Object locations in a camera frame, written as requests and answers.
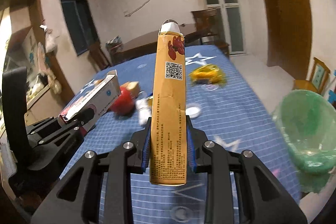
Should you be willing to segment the white pink medicine box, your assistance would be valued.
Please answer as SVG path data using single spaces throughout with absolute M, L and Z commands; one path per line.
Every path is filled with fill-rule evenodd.
M 80 110 L 92 108 L 94 110 L 94 118 L 89 122 L 96 123 L 103 116 L 108 108 L 121 94 L 120 85 L 118 83 L 117 71 L 115 69 L 108 71 L 104 77 L 93 79 L 87 83 L 82 90 L 72 99 L 72 101 L 63 109 L 58 116 L 60 124 L 60 116 L 72 118 Z

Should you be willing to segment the tall orange paper carton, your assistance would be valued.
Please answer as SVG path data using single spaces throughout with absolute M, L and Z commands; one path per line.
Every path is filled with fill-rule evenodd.
M 155 58 L 150 137 L 150 182 L 187 180 L 185 40 L 175 20 L 160 27 Z

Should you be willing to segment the green plastic trash bag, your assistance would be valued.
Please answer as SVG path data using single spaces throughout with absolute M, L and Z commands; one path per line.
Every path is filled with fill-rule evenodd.
M 335 169 L 335 108 L 315 92 L 293 90 L 272 119 L 297 169 L 301 191 L 319 193 Z

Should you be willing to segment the red apple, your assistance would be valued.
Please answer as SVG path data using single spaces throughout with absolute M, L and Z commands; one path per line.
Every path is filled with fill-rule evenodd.
M 116 115 L 125 116 L 131 113 L 135 107 L 131 92 L 125 87 L 120 87 L 121 94 L 109 108 Z

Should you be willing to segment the white face mask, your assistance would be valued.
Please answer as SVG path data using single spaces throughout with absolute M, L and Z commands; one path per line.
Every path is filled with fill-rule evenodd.
M 151 117 L 151 107 L 147 103 L 147 98 L 136 100 L 135 107 L 138 111 L 138 121 L 140 126 L 145 126 Z

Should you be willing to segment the tan sponge block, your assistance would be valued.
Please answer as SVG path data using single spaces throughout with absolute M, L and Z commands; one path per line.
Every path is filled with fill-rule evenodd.
M 120 86 L 121 88 L 126 88 L 133 98 L 137 98 L 140 93 L 140 86 L 138 81 L 126 82 Z

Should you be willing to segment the dark wooden chair left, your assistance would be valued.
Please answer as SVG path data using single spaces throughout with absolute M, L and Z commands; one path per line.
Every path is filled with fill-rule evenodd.
M 93 61 L 99 67 L 100 70 L 107 69 L 111 67 L 111 63 L 106 57 L 105 53 L 102 51 L 100 43 L 95 42 L 88 46 L 89 54 L 92 57 Z

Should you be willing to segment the dark wooden chair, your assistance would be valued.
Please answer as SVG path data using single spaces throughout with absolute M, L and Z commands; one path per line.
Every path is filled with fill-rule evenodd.
M 93 61 L 99 67 L 100 70 L 107 69 L 111 67 L 111 63 L 106 57 L 105 53 L 102 51 L 100 43 L 95 42 L 88 46 L 89 54 L 92 57 Z
M 230 57 L 229 44 L 226 42 L 219 8 L 210 8 L 191 12 L 195 21 L 196 31 L 190 34 L 190 42 L 198 41 L 200 45 L 213 44 L 224 55 Z

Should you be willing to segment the dark round wooden table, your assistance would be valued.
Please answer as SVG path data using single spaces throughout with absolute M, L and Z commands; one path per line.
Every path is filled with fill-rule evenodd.
M 196 24 L 181 24 L 179 28 L 186 38 L 186 45 L 200 39 L 209 32 L 208 28 L 197 30 Z M 157 38 L 158 31 L 153 31 L 132 39 L 129 42 L 122 43 L 116 50 L 112 50 L 110 53 L 112 64 L 116 65 L 143 55 L 156 53 Z

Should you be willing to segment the dark blue window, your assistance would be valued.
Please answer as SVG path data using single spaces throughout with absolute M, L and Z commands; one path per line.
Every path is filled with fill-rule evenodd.
M 98 34 L 87 0 L 60 0 L 68 32 L 77 56 L 98 42 Z

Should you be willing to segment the yellow crumpled plastic wrapper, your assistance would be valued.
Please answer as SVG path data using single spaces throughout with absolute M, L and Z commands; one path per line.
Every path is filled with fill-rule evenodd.
M 213 64 L 203 65 L 193 70 L 189 77 L 193 84 L 224 85 L 226 83 L 226 74 Z

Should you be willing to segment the small wooden chair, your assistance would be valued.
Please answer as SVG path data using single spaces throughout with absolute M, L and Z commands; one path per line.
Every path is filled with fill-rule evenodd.
M 313 60 L 313 69 L 309 79 L 294 80 L 293 90 L 309 90 L 318 94 L 322 94 L 330 74 L 330 69 L 317 57 L 314 57 Z

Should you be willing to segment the brown wooden door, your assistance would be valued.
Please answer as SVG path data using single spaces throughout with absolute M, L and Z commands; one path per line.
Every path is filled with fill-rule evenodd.
M 294 79 L 305 79 L 312 44 L 310 1 L 264 1 L 268 24 L 268 66 L 280 66 Z

